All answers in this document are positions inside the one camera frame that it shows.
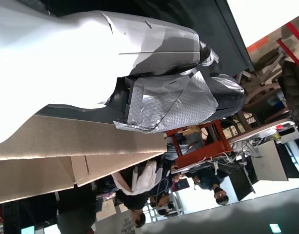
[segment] red wooden frame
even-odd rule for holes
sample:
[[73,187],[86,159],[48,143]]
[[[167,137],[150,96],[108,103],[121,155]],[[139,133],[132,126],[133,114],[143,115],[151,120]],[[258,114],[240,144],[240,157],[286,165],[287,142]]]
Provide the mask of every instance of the red wooden frame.
[[174,136],[174,133],[177,133],[178,131],[187,129],[188,127],[183,127],[183,128],[177,128],[174,130],[170,130],[165,132],[167,136],[171,137],[173,140],[173,145],[177,151],[178,158],[176,159],[176,163],[178,168],[184,168],[187,167],[191,164],[203,161],[205,159],[211,158],[211,157],[218,157],[222,155],[223,153],[230,153],[232,151],[231,146],[229,145],[224,132],[222,130],[222,127],[220,125],[219,120],[211,121],[206,124],[200,124],[198,127],[200,129],[208,127],[210,125],[214,125],[216,128],[218,135],[220,137],[219,141],[215,141],[212,144],[206,145],[203,148],[197,149],[189,154],[182,155],[182,152],[179,148],[179,144]]

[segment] table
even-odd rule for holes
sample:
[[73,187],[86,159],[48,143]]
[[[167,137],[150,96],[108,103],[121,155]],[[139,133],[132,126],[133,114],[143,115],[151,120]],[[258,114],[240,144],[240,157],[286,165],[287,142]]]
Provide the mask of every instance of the table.
[[241,140],[246,140],[246,139],[249,139],[251,137],[254,137],[257,134],[267,132],[267,131],[272,130],[272,129],[276,129],[280,126],[285,127],[285,125],[295,125],[295,123],[293,121],[291,121],[290,119],[288,119],[288,118],[284,118],[284,119],[275,121],[273,123],[265,124],[265,125],[260,126],[258,128],[254,128],[251,131],[244,132],[244,133],[239,134],[235,137],[232,137],[232,138],[228,139],[228,143],[233,144],[233,143],[241,141]]

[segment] white wall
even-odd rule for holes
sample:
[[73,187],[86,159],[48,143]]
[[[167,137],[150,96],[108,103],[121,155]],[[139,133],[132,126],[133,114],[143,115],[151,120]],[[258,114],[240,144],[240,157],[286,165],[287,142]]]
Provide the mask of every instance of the white wall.
[[299,16],[299,0],[227,0],[248,47]]
[[144,234],[299,234],[299,188],[146,224]]

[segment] cardboard sheet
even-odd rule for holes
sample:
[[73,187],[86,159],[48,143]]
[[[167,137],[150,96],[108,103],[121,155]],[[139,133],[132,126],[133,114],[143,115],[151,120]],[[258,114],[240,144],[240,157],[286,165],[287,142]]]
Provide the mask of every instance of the cardboard sheet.
[[82,186],[165,151],[162,134],[34,116],[0,144],[0,203]]
[[33,116],[0,144],[0,160],[161,152],[162,134],[118,130],[112,124]]

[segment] dark hair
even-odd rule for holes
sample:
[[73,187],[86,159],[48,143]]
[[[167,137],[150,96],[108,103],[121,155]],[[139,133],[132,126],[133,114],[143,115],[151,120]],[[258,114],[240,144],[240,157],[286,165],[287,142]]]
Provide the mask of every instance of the dark hair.
[[136,227],[141,228],[145,224],[145,222],[146,222],[146,217],[145,217],[144,213],[141,213],[140,219],[135,221]]
[[156,207],[156,203],[155,203],[155,202],[151,202],[151,203],[150,203],[150,206],[151,206],[152,208],[154,208],[154,207]]
[[173,205],[173,203],[172,203],[172,202],[169,202],[169,203],[168,203],[168,208],[169,208],[169,210],[171,210],[171,209],[173,209],[173,208],[174,208],[174,205]]
[[216,202],[220,205],[220,206],[225,206],[228,203],[228,195],[221,197],[220,199],[216,199]]
[[158,213],[159,213],[159,215],[162,215],[162,216],[166,216],[166,215],[169,214],[169,212],[166,209],[164,209],[164,210],[158,210]]

